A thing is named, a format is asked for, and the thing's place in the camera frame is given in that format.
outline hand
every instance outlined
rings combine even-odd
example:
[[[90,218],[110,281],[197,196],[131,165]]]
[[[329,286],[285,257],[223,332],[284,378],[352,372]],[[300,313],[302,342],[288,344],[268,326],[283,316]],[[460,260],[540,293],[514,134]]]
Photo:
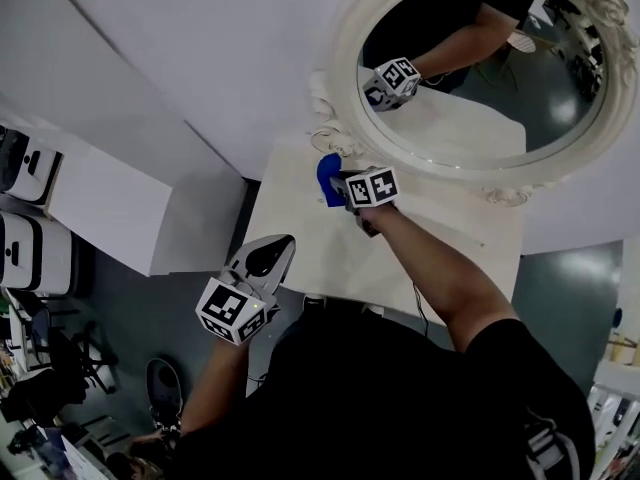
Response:
[[[386,203],[373,208],[360,208],[360,216],[370,222],[378,231],[381,231],[381,220],[398,212],[398,209],[391,203]]]

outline black cable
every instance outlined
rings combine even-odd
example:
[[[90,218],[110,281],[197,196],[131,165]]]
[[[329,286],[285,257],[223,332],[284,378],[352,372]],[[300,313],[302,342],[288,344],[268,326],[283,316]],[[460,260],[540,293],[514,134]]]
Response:
[[[424,320],[424,335],[427,336],[429,334],[429,320],[427,320],[427,317],[424,316],[424,311],[422,311],[422,300],[420,300],[420,292],[418,291],[416,283],[413,283],[413,293],[416,296],[416,306],[418,308],[418,312]]]

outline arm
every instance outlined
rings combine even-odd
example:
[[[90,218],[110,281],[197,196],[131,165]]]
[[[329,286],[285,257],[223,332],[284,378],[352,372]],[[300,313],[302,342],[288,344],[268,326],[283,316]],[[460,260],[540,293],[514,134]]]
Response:
[[[423,78],[471,66],[500,48],[517,25],[516,19],[482,4],[473,24],[457,30],[411,62]]]
[[[249,343],[236,346],[222,339],[182,412],[182,434],[208,427],[244,400],[249,367]]]
[[[402,215],[391,205],[362,208],[382,233],[429,305],[464,352],[485,327],[516,313],[500,289],[466,256]]]

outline person's left arm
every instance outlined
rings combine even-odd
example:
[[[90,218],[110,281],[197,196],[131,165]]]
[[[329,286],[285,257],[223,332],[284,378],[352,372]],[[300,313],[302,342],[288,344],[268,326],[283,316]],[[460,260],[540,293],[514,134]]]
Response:
[[[213,354],[182,412],[182,434],[217,423],[245,399],[249,343],[216,340]]]
[[[515,18],[483,3],[474,23],[455,31],[411,63],[423,78],[466,68],[498,50],[517,25]]]

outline floor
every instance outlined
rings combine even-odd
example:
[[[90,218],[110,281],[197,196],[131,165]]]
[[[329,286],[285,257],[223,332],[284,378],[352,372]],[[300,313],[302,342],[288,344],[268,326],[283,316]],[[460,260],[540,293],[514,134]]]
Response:
[[[483,103],[521,123],[527,133],[527,151],[565,135],[591,107],[581,97],[567,68],[575,50],[569,35],[562,25],[552,28],[541,23],[541,27],[541,30],[532,28],[527,22],[525,31],[553,40],[566,52],[566,59],[548,49],[531,54],[511,50],[508,65],[512,77],[504,69],[506,56],[498,53],[481,63],[482,72],[472,69],[464,84],[453,91],[456,96]]]
[[[242,242],[256,193],[257,186],[250,188],[234,237],[236,246]],[[604,351],[617,297],[615,272],[621,258],[622,244],[612,243],[532,255],[521,261],[513,298],[516,310],[585,392]],[[64,304],[81,310],[81,317],[71,317],[75,320],[68,325],[77,327],[87,320],[98,323],[99,345],[119,358],[114,369],[118,391],[107,396],[91,388],[85,403],[67,406],[63,417],[82,423],[108,414],[133,435],[150,432],[144,382],[147,362],[156,356],[172,360],[188,394],[213,347],[214,338],[202,329],[194,314],[210,274],[146,278],[100,252],[95,270],[91,295]],[[301,294],[280,289],[278,299],[282,311],[252,342],[250,377],[267,372],[278,337],[301,313]],[[417,318],[392,311],[385,317],[423,330]],[[444,327],[432,324],[429,337],[451,348]],[[255,387],[255,382],[248,382],[248,392]]]

